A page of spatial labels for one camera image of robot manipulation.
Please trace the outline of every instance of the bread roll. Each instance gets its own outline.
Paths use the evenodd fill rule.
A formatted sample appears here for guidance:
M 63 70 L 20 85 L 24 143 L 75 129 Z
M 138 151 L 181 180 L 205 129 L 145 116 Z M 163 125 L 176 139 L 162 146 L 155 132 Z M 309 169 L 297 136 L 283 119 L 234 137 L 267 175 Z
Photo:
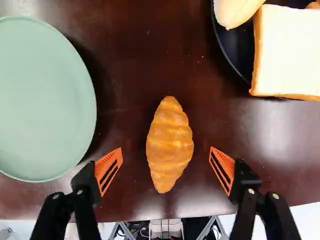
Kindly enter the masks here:
M 320 101 L 320 11 L 264 4 L 254 25 L 250 94 Z
M 307 6 L 306 9 L 320 9 L 320 3 L 317 1 L 310 2 Z
M 158 106 L 146 138 L 146 157 L 155 189 L 166 193 L 182 175 L 194 152 L 187 115 L 173 96 Z
M 217 22 L 227 30 L 248 21 L 266 0 L 213 0 Z

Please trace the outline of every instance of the green plate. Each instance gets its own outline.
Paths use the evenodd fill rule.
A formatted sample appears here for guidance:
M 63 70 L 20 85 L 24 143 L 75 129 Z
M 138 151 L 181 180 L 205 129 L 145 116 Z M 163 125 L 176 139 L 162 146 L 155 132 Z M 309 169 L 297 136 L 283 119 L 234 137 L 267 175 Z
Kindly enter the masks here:
M 26 182 L 55 179 L 82 159 L 96 126 L 88 70 L 51 25 L 0 18 L 0 171 Z

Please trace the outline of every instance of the golden brown croissant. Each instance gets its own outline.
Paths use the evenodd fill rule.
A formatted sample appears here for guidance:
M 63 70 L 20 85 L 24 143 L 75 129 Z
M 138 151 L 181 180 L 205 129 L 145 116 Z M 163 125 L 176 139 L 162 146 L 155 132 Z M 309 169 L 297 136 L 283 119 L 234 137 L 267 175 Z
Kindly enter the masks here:
M 187 115 L 173 96 L 158 106 L 146 138 L 146 156 L 155 189 L 166 193 L 182 175 L 194 152 Z

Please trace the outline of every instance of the table surface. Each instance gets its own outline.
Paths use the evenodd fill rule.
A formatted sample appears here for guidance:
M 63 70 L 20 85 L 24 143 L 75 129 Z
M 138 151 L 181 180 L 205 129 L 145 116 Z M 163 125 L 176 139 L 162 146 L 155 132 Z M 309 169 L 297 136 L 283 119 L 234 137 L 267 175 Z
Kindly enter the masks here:
M 6 15 L 42 19 L 71 41 L 91 74 L 98 116 L 84 160 L 65 176 L 26 183 L 0 174 L 1 219 L 35 219 L 47 195 L 71 191 L 87 161 L 117 147 L 124 162 L 95 208 L 99 221 L 233 213 L 209 166 L 210 146 L 244 158 L 262 190 L 283 194 L 289 205 L 320 201 L 320 103 L 250 96 L 217 45 L 210 1 L 3 0 Z M 167 95 L 181 103 L 195 144 L 174 188 L 159 194 L 145 145 Z

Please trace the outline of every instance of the slice of white bread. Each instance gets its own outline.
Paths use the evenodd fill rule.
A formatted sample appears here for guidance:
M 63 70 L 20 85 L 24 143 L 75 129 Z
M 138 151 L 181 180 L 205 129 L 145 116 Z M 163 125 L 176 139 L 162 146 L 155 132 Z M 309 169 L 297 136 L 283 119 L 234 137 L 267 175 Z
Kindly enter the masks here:
M 227 30 L 248 21 L 266 0 L 213 0 L 217 22 Z
M 264 4 L 253 25 L 250 94 L 320 101 L 320 11 Z

